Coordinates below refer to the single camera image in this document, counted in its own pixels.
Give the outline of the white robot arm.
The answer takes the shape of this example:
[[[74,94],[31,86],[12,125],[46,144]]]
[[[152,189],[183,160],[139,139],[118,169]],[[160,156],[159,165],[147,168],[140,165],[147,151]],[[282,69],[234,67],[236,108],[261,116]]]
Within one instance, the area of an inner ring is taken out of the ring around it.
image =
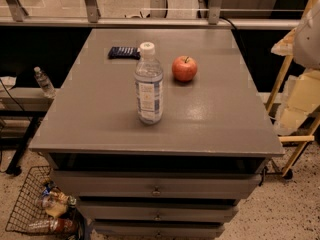
[[[293,57],[305,68],[320,69],[320,0],[299,23],[293,42]]]

